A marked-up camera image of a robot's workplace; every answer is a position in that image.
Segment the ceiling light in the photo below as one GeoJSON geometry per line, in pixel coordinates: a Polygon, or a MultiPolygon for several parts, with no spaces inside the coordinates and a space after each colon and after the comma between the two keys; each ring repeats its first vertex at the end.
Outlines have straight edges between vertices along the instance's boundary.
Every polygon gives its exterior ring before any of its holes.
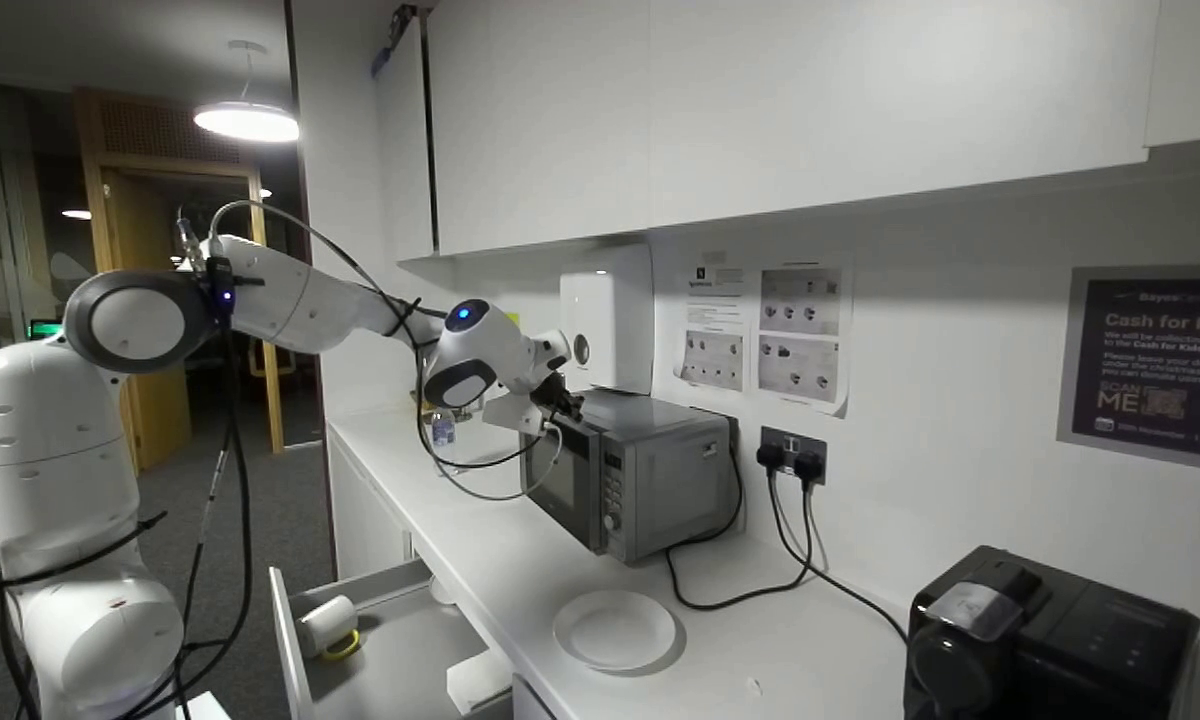
{"type": "Polygon", "coordinates": [[[76,219],[76,223],[87,223],[87,219],[92,219],[87,209],[64,209],[58,218],[64,218],[64,219],[76,219]]]}
{"type": "Polygon", "coordinates": [[[239,144],[296,144],[296,118],[277,103],[224,99],[196,111],[196,128],[239,144]]]}

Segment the black coffee machine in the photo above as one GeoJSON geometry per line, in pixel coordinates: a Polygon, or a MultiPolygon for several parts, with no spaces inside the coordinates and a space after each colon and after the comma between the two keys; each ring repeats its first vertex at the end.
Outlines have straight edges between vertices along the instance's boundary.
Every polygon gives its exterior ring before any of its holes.
{"type": "Polygon", "coordinates": [[[974,548],[912,602],[909,720],[1177,720],[1200,620],[974,548]]]}

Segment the plate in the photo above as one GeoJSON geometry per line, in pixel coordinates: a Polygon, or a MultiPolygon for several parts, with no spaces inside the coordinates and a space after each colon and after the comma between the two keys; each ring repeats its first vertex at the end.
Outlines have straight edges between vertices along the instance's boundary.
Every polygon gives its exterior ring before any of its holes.
{"type": "Polygon", "coordinates": [[[556,643],[609,678],[641,678],[680,656],[676,616],[641,593],[601,589],[556,612],[556,643]]]}

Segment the white countertop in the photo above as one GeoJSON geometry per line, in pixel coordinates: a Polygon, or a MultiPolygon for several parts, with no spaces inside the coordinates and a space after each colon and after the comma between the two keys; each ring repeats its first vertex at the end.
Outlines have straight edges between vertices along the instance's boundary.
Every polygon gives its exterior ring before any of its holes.
{"type": "MultiPolygon", "coordinates": [[[[686,612],[658,560],[623,569],[592,557],[532,500],[461,497],[415,440],[374,422],[336,428],[350,464],[399,508],[415,548],[475,634],[494,643],[558,720],[898,720],[902,648],[878,616],[802,586],[729,612],[686,612]],[[589,589],[644,593],[680,620],[683,656],[653,678],[604,678],[568,656],[556,610],[589,589]]],[[[515,464],[461,475],[480,492],[511,492],[515,464]]],[[[793,560],[744,537],[676,557],[686,597],[715,602],[787,581],[793,560]]]]}

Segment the wall sign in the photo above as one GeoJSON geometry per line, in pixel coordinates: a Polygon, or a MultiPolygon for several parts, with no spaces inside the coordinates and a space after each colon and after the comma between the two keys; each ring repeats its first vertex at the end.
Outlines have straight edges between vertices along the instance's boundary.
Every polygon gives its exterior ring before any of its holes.
{"type": "Polygon", "coordinates": [[[1063,438],[1200,462],[1200,273],[1076,273],[1063,438]]]}

